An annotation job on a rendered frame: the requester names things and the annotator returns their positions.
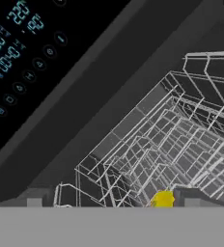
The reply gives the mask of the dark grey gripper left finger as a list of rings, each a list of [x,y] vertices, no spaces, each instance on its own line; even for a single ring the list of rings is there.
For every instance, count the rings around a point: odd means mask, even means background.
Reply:
[[[29,188],[16,198],[1,202],[0,206],[53,206],[53,188]]]

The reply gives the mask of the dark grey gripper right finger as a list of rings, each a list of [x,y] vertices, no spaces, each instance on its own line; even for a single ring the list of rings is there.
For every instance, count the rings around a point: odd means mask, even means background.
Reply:
[[[174,206],[204,207],[224,206],[224,202],[212,199],[198,188],[175,188]]]

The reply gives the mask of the dark grey dishwasher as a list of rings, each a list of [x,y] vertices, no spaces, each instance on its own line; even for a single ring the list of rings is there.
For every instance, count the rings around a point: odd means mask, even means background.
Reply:
[[[204,0],[34,183],[55,207],[224,206],[223,0]]]

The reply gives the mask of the black dishwasher door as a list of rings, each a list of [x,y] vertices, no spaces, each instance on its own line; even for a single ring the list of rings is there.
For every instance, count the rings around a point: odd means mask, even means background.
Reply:
[[[0,0],[0,200],[19,194],[202,0]]]

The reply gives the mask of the small yellow object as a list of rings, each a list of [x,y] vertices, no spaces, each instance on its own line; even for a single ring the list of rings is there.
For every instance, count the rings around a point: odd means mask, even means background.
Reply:
[[[172,207],[175,197],[172,191],[159,191],[151,199],[153,207]]]

